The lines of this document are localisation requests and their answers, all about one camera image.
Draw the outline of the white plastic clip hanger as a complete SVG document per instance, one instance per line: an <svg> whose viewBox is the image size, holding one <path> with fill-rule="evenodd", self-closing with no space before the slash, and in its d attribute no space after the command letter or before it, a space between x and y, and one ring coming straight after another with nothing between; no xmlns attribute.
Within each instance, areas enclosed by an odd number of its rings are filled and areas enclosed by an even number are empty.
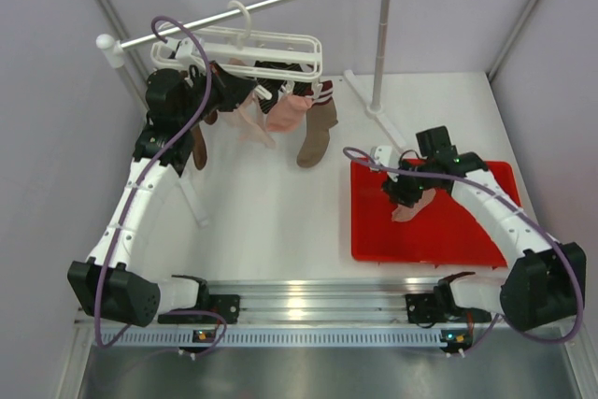
<svg viewBox="0 0 598 399"><path fill-rule="evenodd" d="M265 92L268 80L280 81L284 93L301 83L320 89L322 45L316 37L259 31L253 28L249 10L242 3L232 0L228 8L241 12L242 28L212 25L193 32L195 39L191 41L201 44L209 61L237 76L257 80L257 92L263 98L272 97ZM152 45L150 58L158 68L186 70L188 67L175 60L175 50L178 42L189 36L167 36L172 26L164 19L152 20L151 30L158 40Z"/></svg>

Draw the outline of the thick pink sock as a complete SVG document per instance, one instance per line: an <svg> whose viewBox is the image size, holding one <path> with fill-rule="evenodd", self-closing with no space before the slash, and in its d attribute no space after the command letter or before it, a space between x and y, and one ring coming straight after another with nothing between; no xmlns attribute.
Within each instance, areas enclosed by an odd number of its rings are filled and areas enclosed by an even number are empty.
<svg viewBox="0 0 598 399"><path fill-rule="evenodd" d="M306 113L312 108L311 98L286 94L267 114L265 128L271 133L290 133L303 121Z"/></svg>

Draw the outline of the taupe sock with striped cuff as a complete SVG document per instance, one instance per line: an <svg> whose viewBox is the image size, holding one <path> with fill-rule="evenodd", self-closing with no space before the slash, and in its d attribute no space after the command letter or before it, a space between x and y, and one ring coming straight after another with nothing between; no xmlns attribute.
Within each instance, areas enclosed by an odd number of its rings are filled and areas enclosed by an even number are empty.
<svg viewBox="0 0 598 399"><path fill-rule="evenodd" d="M330 130L338 124L334 101L334 83L325 80L312 107L306 113L306 137L296 158L301 168L317 165L328 150Z"/></svg>

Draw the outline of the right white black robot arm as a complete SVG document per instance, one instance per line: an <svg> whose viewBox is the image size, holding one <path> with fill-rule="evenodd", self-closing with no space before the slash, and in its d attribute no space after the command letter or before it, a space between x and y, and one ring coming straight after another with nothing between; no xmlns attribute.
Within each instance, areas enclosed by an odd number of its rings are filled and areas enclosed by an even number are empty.
<svg viewBox="0 0 598 399"><path fill-rule="evenodd" d="M539 227L499 186L476 153L460 153L446 127L416 135L420 164L403 159L387 172L382 190L392 203L413 209L432 190L446 192L481 227L501 252L504 278L474 273L451 275L434 288L435 307L447 321L469 309L503 316L519 332L574 318L582 322L586 255L576 243L563 244Z"/></svg>

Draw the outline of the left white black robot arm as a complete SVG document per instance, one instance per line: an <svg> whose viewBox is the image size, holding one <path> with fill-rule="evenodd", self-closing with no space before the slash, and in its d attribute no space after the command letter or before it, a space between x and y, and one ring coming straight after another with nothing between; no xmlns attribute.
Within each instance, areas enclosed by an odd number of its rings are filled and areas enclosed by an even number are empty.
<svg viewBox="0 0 598 399"><path fill-rule="evenodd" d="M86 261L71 263L67 279L81 308L95 321L145 327L168 322L178 310L183 320L202 321L210 313L207 283L169 268L163 275L142 272L151 234L162 223L171 194L181 197L197 225L206 213L185 168L195 147L192 128L214 112L233 112L256 82L226 72L218 63L204 75L195 64L162 68L147 80L147 123L135 142L121 199Z"/></svg>

